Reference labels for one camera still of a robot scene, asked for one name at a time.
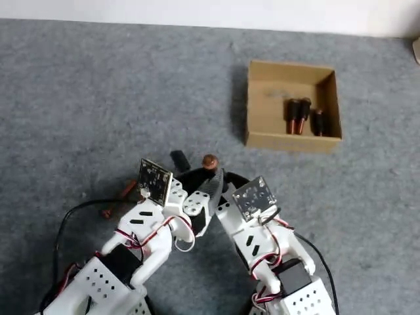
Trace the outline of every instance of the gray carpet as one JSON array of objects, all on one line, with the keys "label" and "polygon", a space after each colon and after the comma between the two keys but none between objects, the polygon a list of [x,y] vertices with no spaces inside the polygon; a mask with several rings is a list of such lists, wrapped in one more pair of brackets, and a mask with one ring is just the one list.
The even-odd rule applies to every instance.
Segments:
[{"label": "gray carpet", "polygon": [[[335,67],[334,154],[244,147],[252,58]],[[195,167],[214,152],[230,171],[263,175],[283,218],[324,253],[342,314],[420,309],[420,67],[407,41],[0,20],[0,114],[2,314],[37,310],[69,207],[112,197],[141,157],[173,169],[174,149]],[[112,235],[97,209],[69,222],[62,268]],[[254,283],[214,219],[147,288],[161,314],[238,314]]]}]

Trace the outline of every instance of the open cardboard box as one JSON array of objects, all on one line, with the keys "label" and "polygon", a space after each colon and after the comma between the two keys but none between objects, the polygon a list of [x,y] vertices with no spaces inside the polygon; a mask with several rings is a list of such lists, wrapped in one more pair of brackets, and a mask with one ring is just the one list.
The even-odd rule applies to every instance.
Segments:
[{"label": "open cardboard box", "polygon": [[[312,101],[311,111],[324,111],[325,136],[312,132],[312,114],[302,135],[287,134],[287,101],[304,97]],[[247,146],[330,153],[342,139],[335,71],[331,68],[251,61],[247,111]]]}]

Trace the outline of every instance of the white robotic arm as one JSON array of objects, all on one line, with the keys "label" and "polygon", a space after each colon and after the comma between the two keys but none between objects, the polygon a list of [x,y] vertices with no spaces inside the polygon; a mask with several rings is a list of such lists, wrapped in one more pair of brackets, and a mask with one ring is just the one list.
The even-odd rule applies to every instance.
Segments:
[{"label": "white robotic arm", "polygon": [[[314,261],[280,218],[263,178],[236,189],[224,181],[222,169],[212,172],[193,191],[171,172],[142,160],[138,182],[145,198],[121,218],[101,252],[63,286],[42,315],[152,314],[144,282],[168,259],[173,238],[176,247],[182,240],[191,249],[214,213],[250,275],[260,281],[250,315],[334,315],[331,299],[314,275]],[[221,198],[227,202],[219,205]],[[138,251],[140,259],[131,251]],[[93,303],[86,313],[88,300]]]}]

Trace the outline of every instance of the red wire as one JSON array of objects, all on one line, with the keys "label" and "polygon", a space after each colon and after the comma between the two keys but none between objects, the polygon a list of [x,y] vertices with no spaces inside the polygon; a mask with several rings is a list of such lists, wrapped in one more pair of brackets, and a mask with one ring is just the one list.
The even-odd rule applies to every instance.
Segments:
[{"label": "red wire", "polygon": [[63,290],[67,287],[68,280],[70,279],[70,274],[72,273],[72,270],[74,269],[74,267],[79,268],[75,262],[73,262],[72,264],[69,265],[69,267],[67,267],[64,273],[64,279],[62,280],[62,284],[60,286],[60,289],[58,290],[57,295],[63,292]]}]

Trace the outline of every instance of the copper cylinder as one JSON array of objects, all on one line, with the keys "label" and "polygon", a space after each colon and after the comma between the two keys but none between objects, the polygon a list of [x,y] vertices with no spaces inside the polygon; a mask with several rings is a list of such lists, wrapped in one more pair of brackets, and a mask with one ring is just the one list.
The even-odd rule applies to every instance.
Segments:
[{"label": "copper cylinder", "polygon": [[217,166],[219,164],[219,161],[217,159],[217,156],[213,154],[206,154],[203,157],[203,168],[208,169],[210,171],[215,171],[217,169]]}]

